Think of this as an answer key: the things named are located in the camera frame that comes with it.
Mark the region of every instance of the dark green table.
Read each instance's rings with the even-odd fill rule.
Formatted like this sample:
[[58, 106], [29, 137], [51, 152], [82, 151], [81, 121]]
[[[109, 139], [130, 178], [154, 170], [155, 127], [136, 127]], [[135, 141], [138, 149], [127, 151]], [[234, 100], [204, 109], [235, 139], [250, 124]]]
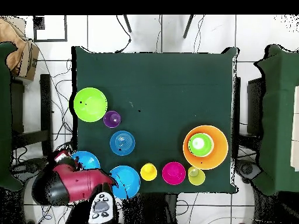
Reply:
[[299, 85], [299, 54], [269, 45], [255, 63], [266, 82], [258, 164], [263, 172], [253, 183], [266, 195], [278, 191], [299, 192], [299, 172], [290, 165], [294, 92]]
[[[119, 165], [138, 172], [147, 162], [156, 165], [157, 178], [141, 179], [140, 193], [236, 192], [230, 184], [232, 59], [236, 53], [236, 48], [230, 48], [223, 54], [112, 54], [73, 47], [70, 102], [77, 91], [97, 88], [107, 97], [108, 110], [122, 118], [114, 129], [103, 120], [83, 122], [70, 103], [74, 129], [78, 126], [73, 136], [78, 135], [78, 150], [95, 154], [107, 172]], [[179, 185], [167, 184], [161, 174], [168, 162], [178, 161], [186, 170], [190, 167], [183, 155], [183, 140], [198, 125], [223, 131], [230, 147], [226, 159], [205, 171], [203, 185], [191, 185], [187, 176]], [[117, 156], [110, 149], [110, 137], [120, 130], [135, 137], [135, 149], [127, 156]]]

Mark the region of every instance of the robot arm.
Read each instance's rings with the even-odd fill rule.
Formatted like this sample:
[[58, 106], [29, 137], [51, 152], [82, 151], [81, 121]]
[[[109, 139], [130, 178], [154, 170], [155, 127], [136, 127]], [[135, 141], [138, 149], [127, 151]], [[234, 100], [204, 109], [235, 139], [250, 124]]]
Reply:
[[55, 157], [53, 169], [43, 170], [32, 187], [32, 197], [40, 205], [66, 205], [90, 199], [98, 185], [116, 185], [115, 180], [102, 169], [78, 171], [79, 164], [67, 151]]

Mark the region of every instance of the yellow bowl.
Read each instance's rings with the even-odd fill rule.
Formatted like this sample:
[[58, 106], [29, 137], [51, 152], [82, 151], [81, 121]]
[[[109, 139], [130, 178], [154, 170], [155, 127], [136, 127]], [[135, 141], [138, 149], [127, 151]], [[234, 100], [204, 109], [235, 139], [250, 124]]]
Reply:
[[206, 180], [206, 175], [201, 169], [196, 167], [190, 167], [188, 169], [188, 179], [191, 184], [194, 186], [199, 186], [204, 183]]
[[146, 181], [154, 180], [157, 176], [157, 169], [152, 163], [147, 163], [141, 168], [140, 175]]

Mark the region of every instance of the blue bowl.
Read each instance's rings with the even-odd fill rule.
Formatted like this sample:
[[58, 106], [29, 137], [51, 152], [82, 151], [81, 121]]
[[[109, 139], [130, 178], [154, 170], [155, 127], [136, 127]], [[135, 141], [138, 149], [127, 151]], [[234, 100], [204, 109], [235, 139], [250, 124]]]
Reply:
[[115, 197], [128, 199], [138, 193], [140, 188], [140, 177], [135, 169], [129, 166], [118, 166], [110, 172], [111, 176], [117, 182], [117, 185], [112, 187], [112, 192]]
[[78, 162], [82, 163], [83, 169], [99, 169], [100, 163], [97, 157], [88, 151], [77, 151], [72, 154], [72, 158], [79, 157]]
[[135, 148], [135, 139], [127, 131], [117, 131], [111, 136], [110, 147], [119, 156], [128, 155]]

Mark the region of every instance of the green cup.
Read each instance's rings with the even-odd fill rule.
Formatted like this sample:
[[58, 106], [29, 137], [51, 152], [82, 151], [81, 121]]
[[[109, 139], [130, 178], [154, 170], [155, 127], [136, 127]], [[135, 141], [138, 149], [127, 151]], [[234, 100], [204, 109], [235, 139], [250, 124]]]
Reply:
[[106, 96], [98, 89], [86, 87], [74, 99], [74, 110], [78, 118], [85, 122], [100, 120], [107, 112]]
[[198, 157], [208, 156], [214, 147], [212, 138], [205, 133], [197, 133], [191, 136], [188, 148], [192, 154]]

